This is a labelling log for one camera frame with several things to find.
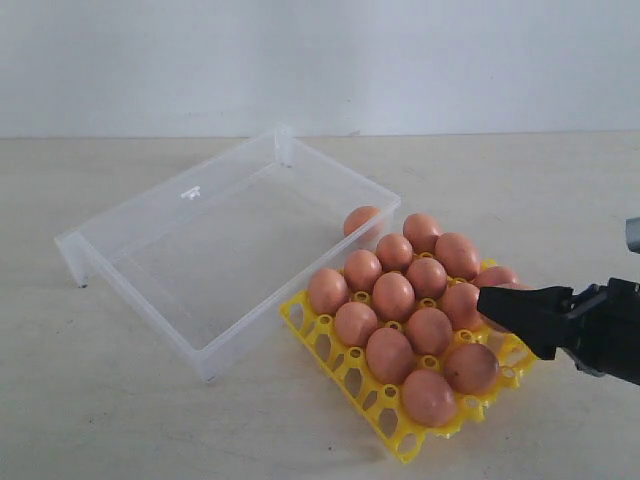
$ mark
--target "plastic egg holder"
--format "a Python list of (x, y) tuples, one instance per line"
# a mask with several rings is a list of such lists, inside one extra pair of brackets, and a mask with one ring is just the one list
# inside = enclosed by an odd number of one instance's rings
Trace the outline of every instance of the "plastic egg holder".
[[(494, 265), (496, 262), (488, 259), (482, 263), (482, 269)], [(449, 278), (450, 285), (465, 281)], [(370, 304), (371, 297), (366, 292), (356, 292), (352, 300)], [(416, 308), (436, 306), (437, 302), (430, 298), (416, 302)], [(456, 392), (456, 416), (442, 427), (429, 428), (414, 422), (406, 415), (400, 400), (399, 385), (384, 385), (373, 377), (362, 348), (349, 348), (340, 342), (333, 326), (334, 318), (330, 315), (316, 315), (313, 312), (306, 291), (298, 292), (284, 303), (280, 307), (280, 313), (324, 373), (340, 387), (354, 408), (367, 419), (387, 448), (402, 463), (408, 463), (415, 458), (427, 434), (449, 438), (462, 428), (465, 421), (484, 420), (484, 409), (496, 401), (500, 390), (505, 387), (517, 388), (520, 378), (535, 362), (535, 356), (515, 335), (499, 334), (487, 326), (475, 332), (456, 331), (453, 341), (442, 355), (416, 355), (417, 368), (441, 372), (447, 357), (460, 345), (478, 342), (489, 344), (492, 348), (491, 343), (499, 343), (492, 350), (500, 362), (501, 375), (492, 389), (482, 395), (464, 395)], [(398, 322), (386, 322), (385, 326), (404, 331), (404, 325)]]

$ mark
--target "white table surface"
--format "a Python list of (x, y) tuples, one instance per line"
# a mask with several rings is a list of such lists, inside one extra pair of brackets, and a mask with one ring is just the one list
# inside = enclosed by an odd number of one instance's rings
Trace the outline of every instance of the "white table surface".
[[(0, 478), (599, 479), (640, 471), (640, 389), (538, 363), (402, 466), (282, 328), (213, 385), (53, 237), (237, 140), (0, 141)], [(640, 279), (640, 133), (311, 139), (534, 286)]]

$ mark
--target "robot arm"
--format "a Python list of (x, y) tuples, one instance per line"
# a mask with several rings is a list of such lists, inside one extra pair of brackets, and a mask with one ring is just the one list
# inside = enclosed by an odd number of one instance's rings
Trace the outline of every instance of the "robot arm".
[[(640, 253), (640, 218), (627, 221), (627, 245)], [(480, 289), (478, 311), (517, 335), (542, 360), (563, 349), (578, 370), (613, 375), (640, 385), (640, 284), (609, 279), (573, 294), (541, 290)]]

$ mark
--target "brown egg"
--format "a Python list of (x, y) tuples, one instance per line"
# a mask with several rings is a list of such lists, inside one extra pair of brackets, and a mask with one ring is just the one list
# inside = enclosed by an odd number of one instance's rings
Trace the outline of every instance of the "brown egg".
[[(356, 208), (353, 212), (351, 212), (344, 221), (344, 225), (342, 226), (342, 231), (345, 237), (348, 237), (357, 229), (359, 229), (362, 225), (367, 223), (373, 217), (375, 217), (378, 213), (380, 213), (380, 209), (378, 207), (374, 207), (371, 205), (365, 205), (363, 207)], [(360, 237), (360, 240), (363, 242), (368, 242), (369, 240), (373, 240), (378, 236), (380, 231), (382, 230), (382, 225), (375, 225), (371, 228), (367, 233), (363, 234)]]
[(444, 292), (440, 308), (449, 317), (454, 330), (478, 330), (483, 325), (477, 310), (480, 290), (470, 283), (452, 285)]
[[(491, 286), (500, 287), (500, 288), (511, 288), (511, 289), (514, 289), (514, 290), (531, 290), (531, 287), (528, 287), (526, 285), (522, 285), (521, 283), (505, 283), (505, 284), (502, 284), (502, 285), (491, 285)], [(482, 321), (484, 323), (486, 323), (487, 325), (489, 325), (489, 327), (491, 327), (496, 332), (509, 333), (509, 330), (504, 328), (499, 323), (494, 322), (489, 317), (486, 317), (486, 316), (481, 314), (480, 318), (482, 318)]]
[(380, 383), (399, 385), (415, 366), (409, 340), (393, 328), (379, 328), (367, 342), (367, 365)]
[(402, 385), (401, 395), (407, 415), (426, 427), (442, 427), (458, 413), (451, 386), (433, 370), (412, 372)]
[(404, 272), (413, 261), (413, 247), (409, 240), (399, 233), (390, 233), (378, 242), (376, 255), (386, 271)]
[(349, 301), (349, 287), (340, 272), (321, 268), (309, 280), (309, 303), (318, 315), (333, 315)]
[(407, 270), (407, 280), (411, 282), (417, 298), (437, 300), (447, 289), (447, 272), (433, 258), (414, 260)]
[(413, 312), (416, 296), (409, 280), (396, 272), (382, 275), (373, 286), (373, 309), (383, 320), (404, 322)]
[(351, 252), (344, 263), (344, 278), (353, 292), (371, 293), (380, 275), (382, 264), (369, 250)]
[(364, 347), (378, 329), (378, 317), (371, 307), (360, 302), (349, 302), (336, 312), (336, 335), (347, 347)]
[(473, 284), (478, 287), (492, 287), (494, 285), (502, 285), (503, 283), (518, 283), (520, 279), (516, 272), (510, 268), (497, 265), (487, 268), (478, 274)]
[(433, 253), (441, 233), (436, 219), (425, 213), (409, 215), (402, 227), (402, 234), (411, 242), (416, 253)]
[(453, 328), (442, 311), (421, 308), (409, 318), (405, 335), (418, 355), (440, 355), (451, 343)]
[(460, 393), (486, 393), (498, 379), (500, 365), (491, 350), (480, 343), (468, 343), (457, 348), (447, 358), (444, 378)]
[(435, 258), (452, 277), (473, 280), (480, 273), (480, 254), (460, 233), (443, 233), (436, 242)]

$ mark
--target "clear plastic box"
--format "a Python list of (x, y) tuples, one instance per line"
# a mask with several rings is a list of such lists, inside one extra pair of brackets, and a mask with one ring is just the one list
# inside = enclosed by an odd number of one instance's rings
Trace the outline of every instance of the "clear plastic box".
[[(353, 209), (380, 214), (347, 238)], [(71, 274), (95, 273), (212, 380), (282, 324), (279, 305), (340, 266), (399, 197), (280, 127), (56, 238)]]

